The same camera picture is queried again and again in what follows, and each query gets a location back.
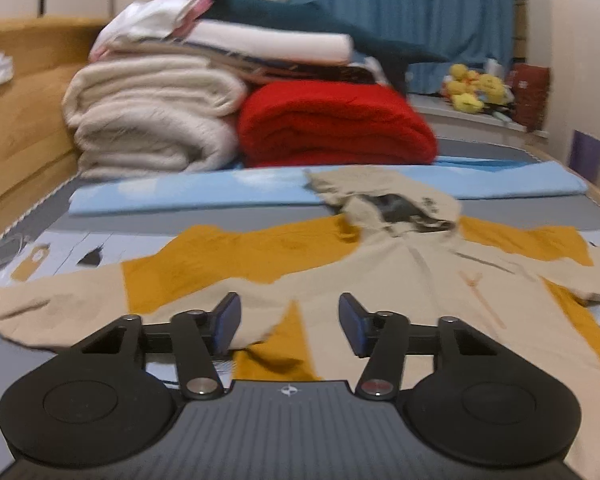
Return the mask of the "wooden headboard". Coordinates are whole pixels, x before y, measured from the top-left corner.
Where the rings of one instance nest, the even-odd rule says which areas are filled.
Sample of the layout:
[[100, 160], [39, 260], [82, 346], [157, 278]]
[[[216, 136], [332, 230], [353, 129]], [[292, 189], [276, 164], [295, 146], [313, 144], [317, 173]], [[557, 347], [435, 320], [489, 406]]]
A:
[[101, 18], [0, 20], [0, 52], [14, 62], [0, 86], [0, 237], [76, 174], [61, 100], [104, 26]]

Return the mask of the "dark teal shark plush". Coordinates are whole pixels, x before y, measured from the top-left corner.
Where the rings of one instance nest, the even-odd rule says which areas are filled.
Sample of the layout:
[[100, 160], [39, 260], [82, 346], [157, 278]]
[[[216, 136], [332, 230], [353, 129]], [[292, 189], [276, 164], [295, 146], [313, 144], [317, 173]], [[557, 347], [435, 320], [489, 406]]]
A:
[[208, 20], [233, 22], [287, 32], [329, 32], [351, 37], [355, 51], [376, 58], [389, 84], [406, 95], [408, 66], [442, 63], [449, 59], [421, 44], [384, 39], [367, 29], [335, 18], [317, 2], [288, 3], [279, 0], [212, 0], [204, 14]]

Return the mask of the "white pink folded cloth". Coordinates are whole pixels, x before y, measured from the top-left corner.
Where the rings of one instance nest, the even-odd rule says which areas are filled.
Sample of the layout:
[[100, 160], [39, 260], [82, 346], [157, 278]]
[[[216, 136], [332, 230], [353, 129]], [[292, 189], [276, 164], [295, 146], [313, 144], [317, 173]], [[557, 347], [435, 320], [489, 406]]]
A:
[[98, 34], [88, 60], [98, 61], [120, 37], [157, 38], [182, 36], [189, 32], [212, 0], [150, 0], [135, 1], [116, 15]]

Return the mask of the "light blue folded sheet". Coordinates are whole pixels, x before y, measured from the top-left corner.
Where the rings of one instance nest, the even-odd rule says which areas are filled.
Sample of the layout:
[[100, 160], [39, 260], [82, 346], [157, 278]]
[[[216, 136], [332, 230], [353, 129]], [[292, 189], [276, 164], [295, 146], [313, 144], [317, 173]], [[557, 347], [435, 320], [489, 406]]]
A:
[[[514, 162], [439, 157], [433, 165], [387, 165], [411, 180], [458, 200], [578, 196], [585, 180], [559, 162]], [[309, 189], [310, 172], [329, 166], [235, 169], [128, 179], [87, 185], [70, 198], [74, 216], [220, 207], [308, 206], [321, 200]]]

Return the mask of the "dark patterned folded cloth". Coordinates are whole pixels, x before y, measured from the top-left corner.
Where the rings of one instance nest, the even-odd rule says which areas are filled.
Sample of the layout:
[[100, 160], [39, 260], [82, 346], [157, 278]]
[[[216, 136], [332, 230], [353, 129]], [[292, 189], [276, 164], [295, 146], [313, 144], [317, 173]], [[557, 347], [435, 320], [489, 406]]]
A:
[[253, 84], [270, 84], [285, 80], [322, 80], [350, 82], [350, 84], [376, 84], [374, 74], [358, 65], [316, 65], [289, 61], [264, 60], [253, 56], [205, 47], [201, 44], [176, 44], [188, 54], [204, 56], [214, 66], [228, 70]]

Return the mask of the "white folded pillow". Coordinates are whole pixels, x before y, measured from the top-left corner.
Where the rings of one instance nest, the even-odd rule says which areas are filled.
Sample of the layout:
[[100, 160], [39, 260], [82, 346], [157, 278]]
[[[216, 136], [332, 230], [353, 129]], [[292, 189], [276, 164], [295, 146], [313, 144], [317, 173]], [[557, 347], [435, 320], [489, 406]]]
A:
[[318, 65], [348, 64], [354, 51], [346, 34], [288, 32], [212, 20], [196, 21], [186, 40], [264, 60]]

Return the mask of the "red folded blanket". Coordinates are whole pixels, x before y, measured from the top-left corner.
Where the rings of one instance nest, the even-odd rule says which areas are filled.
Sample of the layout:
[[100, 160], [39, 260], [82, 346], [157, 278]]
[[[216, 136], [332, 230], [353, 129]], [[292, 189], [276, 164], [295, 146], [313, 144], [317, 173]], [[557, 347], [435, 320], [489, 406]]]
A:
[[242, 104], [236, 131], [249, 167], [430, 165], [438, 156], [424, 118], [380, 84], [267, 84]]

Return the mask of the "cream folded blanket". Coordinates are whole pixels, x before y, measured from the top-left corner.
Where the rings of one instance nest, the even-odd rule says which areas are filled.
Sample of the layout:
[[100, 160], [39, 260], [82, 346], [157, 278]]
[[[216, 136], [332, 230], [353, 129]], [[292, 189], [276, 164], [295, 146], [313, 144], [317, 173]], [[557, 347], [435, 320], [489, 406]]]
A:
[[140, 55], [79, 70], [62, 114], [85, 179], [117, 180], [227, 167], [247, 86], [206, 58]]

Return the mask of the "blue curtain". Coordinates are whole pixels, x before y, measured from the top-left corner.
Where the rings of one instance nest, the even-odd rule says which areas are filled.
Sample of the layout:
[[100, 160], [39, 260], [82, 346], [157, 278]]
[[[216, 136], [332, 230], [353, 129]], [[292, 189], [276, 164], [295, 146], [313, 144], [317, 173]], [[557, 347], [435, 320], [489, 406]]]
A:
[[514, 0], [290, 0], [319, 3], [329, 13], [381, 38], [421, 44], [446, 56], [442, 64], [410, 67], [411, 92], [433, 94], [454, 63], [509, 67], [514, 47]]

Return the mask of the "yellow plush toys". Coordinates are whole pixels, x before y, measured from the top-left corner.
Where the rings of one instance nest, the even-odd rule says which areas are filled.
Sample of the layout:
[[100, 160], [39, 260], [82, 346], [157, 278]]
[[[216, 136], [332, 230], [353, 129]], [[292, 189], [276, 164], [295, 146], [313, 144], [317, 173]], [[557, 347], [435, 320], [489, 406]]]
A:
[[440, 94], [454, 110], [467, 114], [496, 110], [509, 106], [513, 101], [513, 93], [500, 77], [470, 70], [464, 64], [453, 64], [449, 68]]

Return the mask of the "purple box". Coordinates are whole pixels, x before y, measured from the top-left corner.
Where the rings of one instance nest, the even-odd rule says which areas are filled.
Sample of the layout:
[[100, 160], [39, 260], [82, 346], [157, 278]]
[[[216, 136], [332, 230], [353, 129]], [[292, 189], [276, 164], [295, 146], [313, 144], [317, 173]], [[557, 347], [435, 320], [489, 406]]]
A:
[[600, 140], [574, 130], [568, 167], [582, 178], [595, 183], [600, 174]]

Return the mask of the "dark red plush cushion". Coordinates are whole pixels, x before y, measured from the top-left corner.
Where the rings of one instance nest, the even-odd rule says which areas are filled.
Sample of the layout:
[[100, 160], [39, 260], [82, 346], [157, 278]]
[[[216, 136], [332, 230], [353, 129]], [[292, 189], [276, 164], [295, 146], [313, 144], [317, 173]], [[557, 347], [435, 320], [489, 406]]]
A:
[[549, 67], [514, 63], [507, 76], [507, 84], [512, 90], [512, 118], [528, 132], [543, 127], [552, 72]]

